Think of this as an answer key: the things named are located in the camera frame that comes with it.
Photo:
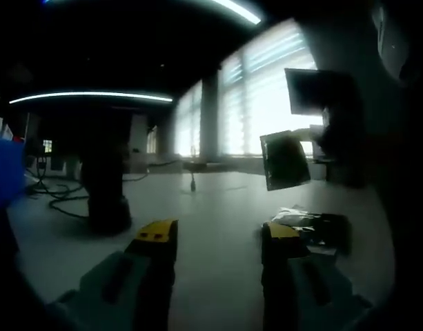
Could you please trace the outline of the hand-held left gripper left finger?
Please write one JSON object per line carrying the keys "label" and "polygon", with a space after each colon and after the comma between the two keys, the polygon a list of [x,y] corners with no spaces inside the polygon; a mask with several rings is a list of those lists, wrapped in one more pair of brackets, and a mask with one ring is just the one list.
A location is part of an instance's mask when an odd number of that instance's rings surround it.
{"label": "hand-held left gripper left finger", "polygon": [[84,274],[51,306],[71,330],[167,330],[175,283],[178,221],[140,228],[125,250]]}

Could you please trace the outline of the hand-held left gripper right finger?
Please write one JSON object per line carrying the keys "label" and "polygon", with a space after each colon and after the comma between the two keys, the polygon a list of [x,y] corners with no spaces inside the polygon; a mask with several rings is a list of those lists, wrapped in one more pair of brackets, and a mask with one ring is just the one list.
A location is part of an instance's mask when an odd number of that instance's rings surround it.
{"label": "hand-held left gripper right finger", "polygon": [[373,307],[294,228],[268,221],[261,234],[264,330],[352,330]]}

